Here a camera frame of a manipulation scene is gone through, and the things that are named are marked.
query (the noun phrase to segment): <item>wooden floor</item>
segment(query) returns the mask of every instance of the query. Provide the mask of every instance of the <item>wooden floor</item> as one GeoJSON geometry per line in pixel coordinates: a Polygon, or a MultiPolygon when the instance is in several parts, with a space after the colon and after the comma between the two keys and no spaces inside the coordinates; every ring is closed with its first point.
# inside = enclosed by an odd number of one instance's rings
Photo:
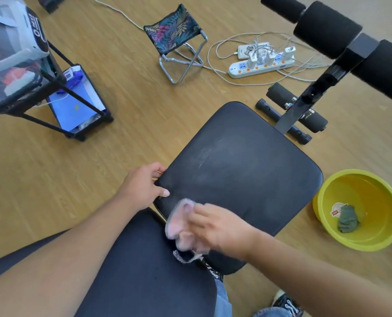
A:
{"type": "MultiPolygon", "coordinates": [[[[268,87],[231,86],[211,71],[196,68],[181,85],[173,86],[159,68],[157,52],[147,36],[120,14],[92,0],[66,0],[52,15],[37,0],[26,1],[40,16],[51,42],[84,66],[112,109],[115,122],[80,143],[31,122],[0,115],[0,257],[80,222],[113,195],[130,167],[156,160],[169,165],[226,102],[241,101],[253,108],[265,97],[268,87]]],[[[140,25],[158,21],[182,2],[208,35],[208,45],[237,33],[292,31],[291,24],[259,0],[104,1],[124,10],[140,25]]],[[[313,0],[300,1],[310,4],[313,0]]],[[[321,1],[363,24],[376,38],[392,41],[392,0],[321,1]]],[[[236,45],[224,46],[221,54],[234,52],[236,45]]],[[[212,58],[222,70],[235,60],[212,58]]],[[[169,68],[177,76],[183,67],[169,68]]],[[[278,78],[279,74],[270,73],[237,82],[264,83],[278,78]]],[[[294,80],[282,84],[297,95],[307,86],[294,80]]],[[[359,168],[376,173],[392,186],[392,101],[348,76],[315,109],[329,120],[329,126],[300,148],[324,176],[359,168]]],[[[53,121],[48,107],[33,109],[30,114],[53,121]]],[[[278,238],[392,288],[392,247],[376,253],[345,248],[326,234],[310,206],[278,238]]],[[[267,306],[277,290],[249,266],[226,277],[225,283],[237,317],[248,317],[267,306]]]]}

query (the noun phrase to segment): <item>yellow basin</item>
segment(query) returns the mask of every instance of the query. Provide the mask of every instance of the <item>yellow basin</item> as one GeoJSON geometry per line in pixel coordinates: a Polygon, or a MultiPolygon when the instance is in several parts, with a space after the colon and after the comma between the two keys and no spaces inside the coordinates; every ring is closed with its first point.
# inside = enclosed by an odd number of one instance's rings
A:
{"type": "Polygon", "coordinates": [[[392,243],[392,188],[364,170],[342,170],[330,176],[313,200],[316,217],[338,242],[361,251],[377,251],[392,243]],[[339,208],[354,206],[360,225],[354,232],[337,229],[339,208]]]}

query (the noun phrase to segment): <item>blue jeans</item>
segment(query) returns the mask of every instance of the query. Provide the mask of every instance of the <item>blue jeans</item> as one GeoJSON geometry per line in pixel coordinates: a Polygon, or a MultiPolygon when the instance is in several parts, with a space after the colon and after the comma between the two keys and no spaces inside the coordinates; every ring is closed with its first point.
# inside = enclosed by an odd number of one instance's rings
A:
{"type": "MultiPolygon", "coordinates": [[[[228,301],[227,291],[224,283],[215,279],[217,285],[217,305],[215,306],[215,317],[232,317],[233,310],[228,301]]],[[[291,313],[280,307],[268,307],[258,311],[253,317],[292,317],[291,313]]]]}

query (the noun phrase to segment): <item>cleaning rag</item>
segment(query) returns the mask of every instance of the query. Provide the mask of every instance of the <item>cleaning rag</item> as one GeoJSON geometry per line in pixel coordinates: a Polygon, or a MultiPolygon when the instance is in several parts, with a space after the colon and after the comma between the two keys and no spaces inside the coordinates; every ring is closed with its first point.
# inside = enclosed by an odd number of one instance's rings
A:
{"type": "Polygon", "coordinates": [[[360,222],[357,219],[355,208],[351,205],[341,207],[338,229],[340,232],[347,233],[356,230],[360,222]]]}
{"type": "Polygon", "coordinates": [[[182,199],[172,210],[165,225],[165,235],[168,239],[176,241],[176,247],[179,251],[191,250],[194,256],[188,262],[180,260],[175,254],[174,256],[182,263],[192,262],[202,255],[209,253],[210,248],[204,242],[189,231],[189,215],[193,213],[195,202],[190,199],[182,199]]]}

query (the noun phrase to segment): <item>power strip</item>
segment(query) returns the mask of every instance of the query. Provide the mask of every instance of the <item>power strip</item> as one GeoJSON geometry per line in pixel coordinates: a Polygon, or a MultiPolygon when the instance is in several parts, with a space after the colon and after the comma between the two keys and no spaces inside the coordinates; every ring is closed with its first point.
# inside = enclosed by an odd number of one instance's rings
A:
{"type": "Polygon", "coordinates": [[[233,79],[243,78],[246,76],[253,76],[255,74],[263,74],[265,72],[285,69],[294,65],[294,56],[290,59],[283,59],[280,54],[275,57],[274,63],[271,65],[256,64],[253,68],[249,68],[246,61],[236,62],[230,65],[228,75],[233,79]]]}
{"type": "MultiPolygon", "coordinates": [[[[258,46],[269,46],[269,42],[258,43],[258,46]]],[[[249,55],[246,53],[253,51],[254,47],[254,44],[245,44],[243,46],[238,46],[237,56],[239,57],[239,60],[247,60],[249,58],[249,55]]]]}

